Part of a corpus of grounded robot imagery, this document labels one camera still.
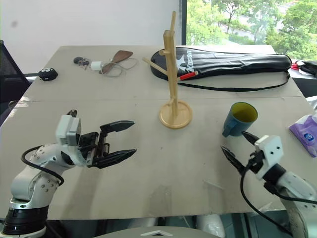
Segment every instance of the red object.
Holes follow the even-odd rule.
[[[185,79],[189,79],[192,77],[195,77],[198,74],[198,71],[192,72],[192,73],[187,73],[185,75],[182,75],[179,77],[180,80],[185,80]]]
[[[291,66],[291,68],[292,68],[293,70],[299,70],[298,65],[297,65],[296,63],[293,63],[292,66]]]

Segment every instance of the green foliage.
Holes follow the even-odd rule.
[[[316,11],[316,2],[301,0],[287,10],[280,32],[268,32],[265,43],[295,59],[317,60]]]
[[[238,36],[237,34],[230,34],[229,40],[240,45],[253,45],[253,40],[247,36]]]
[[[212,6],[217,5],[219,9],[223,12],[229,13],[229,18],[227,19],[227,33],[229,27],[231,26],[232,17],[235,15],[240,15],[245,12],[248,8],[247,0],[212,0]]]
[[[262,44],[266,32],[276,26],[282,18],[278,6],[285,0],[251,0],[250,19],[251,32],[254,34],[254,44]]]
[[[222,20],[221,23],[224,24],[224,25],[228,25],[229,24],[228,19]],[[231,21],[230,27],[231,28],[235,28],[235,29],[241,29],[241,30],[244,30],[244,31],[251,31],[251,29],[250,29],[250,27],[248,25],[242,24],[238,19],[233,19]]]
[[[289,31],[305,26],[310,33],[317,33],[317,1],[301,0],[287,10],[283,25]]]
[[[243,45],[268,44],[277,53],[301,60],[317,60],[317,0],[298,0],[285,15],[279,6],[290,0],[188,0],[187,44],[222,44],[224,39]],[[249,17],[251,26],[239,22]],[[282,21],[283,28],[276,25]],[[220,24],[227,25],[225,34]],[[229,29],[251,31],[254,38],[229,34]]]
[[[187,45],[221,44],[227,36],[217,23],[223,19],[218,6],[203,0],[187,2]]]

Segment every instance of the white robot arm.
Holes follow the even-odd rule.
[[[281,198],[289,215],[293,237],[317,238],[317,190],[312,184],[293,172],[287,172],[279,164],[283,156],[281,138],[277,135],[258,138],[248,132],[243,132],[243,135],[256,148],[247,166],[243,166],[226,147],[221,147],[226,158],[242,176],[240,187],[243,195],[243,178],[245,173],[251,170],[257,179],[265,180],[264,187],[269,192]]]
[[[80,119],[76,110],[62,115],[57,129],[57,143],[27,150],[21,160],[27,167],[11,184],[13,198],[0,238],[39,238],[46,231],[49,205],[57,188],[64,183],[62,173],[74,166],[99,169],[120,163],[132,156],[136,149],[109,153],[105,143],[108,133],[121,131],[134,124],[116,121],[102,125],[101,132],[81,135]],[[25,156],[32,152],[29,159]]]

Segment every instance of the wooden stand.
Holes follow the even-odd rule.
[[[170,101],[162,106],[159,112],[159,119],[165,126],[173,129],[179,129],[187,126],[191,122],[193,118],[193,111],[186,102],[178,100],[176,49],[174,40],[175,20],[176,12],[174,11],[170,30],[166,30],[163,34],[165,49],[159,51],[159,54],[161,56],[165,56],[166,58],[167,71],[146,58],[143,58],[143,61],[167,75]]]

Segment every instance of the mug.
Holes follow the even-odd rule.
[[[248,103],[235,103],[231,106],[226,121],[223,125],[222,135],[239,136],[246,131],[258,118],[257,110]]]

